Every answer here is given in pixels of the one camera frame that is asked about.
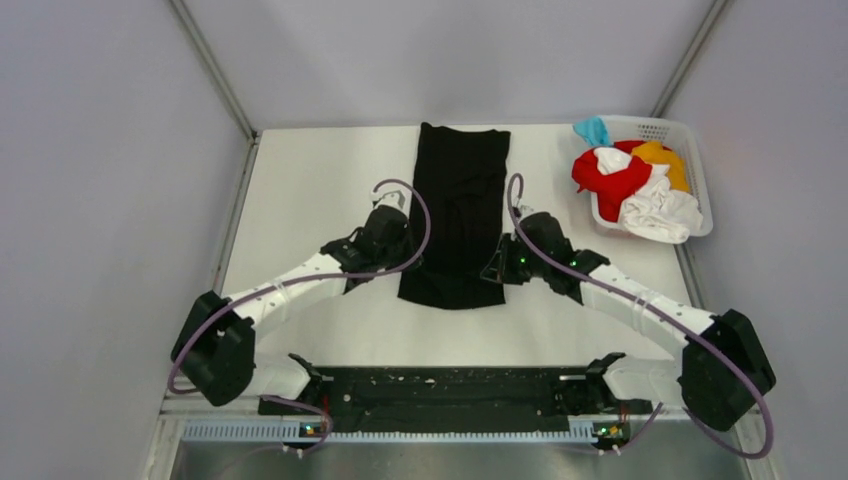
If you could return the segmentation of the black t shirt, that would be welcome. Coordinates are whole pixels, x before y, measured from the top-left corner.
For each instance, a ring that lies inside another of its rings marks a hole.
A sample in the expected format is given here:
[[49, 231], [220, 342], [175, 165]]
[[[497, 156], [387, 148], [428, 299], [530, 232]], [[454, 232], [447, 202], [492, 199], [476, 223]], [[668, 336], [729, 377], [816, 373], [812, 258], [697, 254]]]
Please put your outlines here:
[[401, 274], [398, 298], [444, 310], [503, 305], [503, 286], [481, 278], [503, 231], [511, 133], [420, 125], [413, 187], [431, 219], [422, 264]]

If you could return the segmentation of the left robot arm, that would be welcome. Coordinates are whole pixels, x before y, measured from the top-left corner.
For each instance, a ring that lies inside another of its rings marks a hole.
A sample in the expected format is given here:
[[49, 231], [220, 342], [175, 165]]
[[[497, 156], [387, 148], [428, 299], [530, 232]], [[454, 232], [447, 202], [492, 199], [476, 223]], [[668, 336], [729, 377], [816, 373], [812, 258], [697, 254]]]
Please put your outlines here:
[[193, 303], [171, 352], [178, 369], [212, 406], [242, 396], [277, 396], [297, 413], [319, 404], [317, 374], [303, 360], [259, 354], [257, 344], [287, 320], [415, 260], [407, 215], [378, 205], [351, 235], [325, 244], [293, 270], [228, 297]]

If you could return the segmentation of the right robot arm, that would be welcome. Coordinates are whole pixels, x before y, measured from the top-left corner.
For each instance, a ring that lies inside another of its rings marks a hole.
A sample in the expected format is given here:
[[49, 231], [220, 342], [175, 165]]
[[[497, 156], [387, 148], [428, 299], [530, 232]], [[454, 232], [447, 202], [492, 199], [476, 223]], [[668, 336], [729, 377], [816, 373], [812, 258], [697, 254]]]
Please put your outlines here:
[[501, 236], [483, 268], [484, 280], [523, 285], [540, 279], [555, 293], [600, 312], [650, 340], [666, 360], [626, 353], [593, 366], [589, 404], [612, 412], [625, 400], [681, 407], [701, 424], [727, 431], [764, 406], [776, 376], [752, 325], [730, 309], [717, 314], [688, 306], [639, 283], [589, 249], [575, 249], [547, 212], [523, 218]]

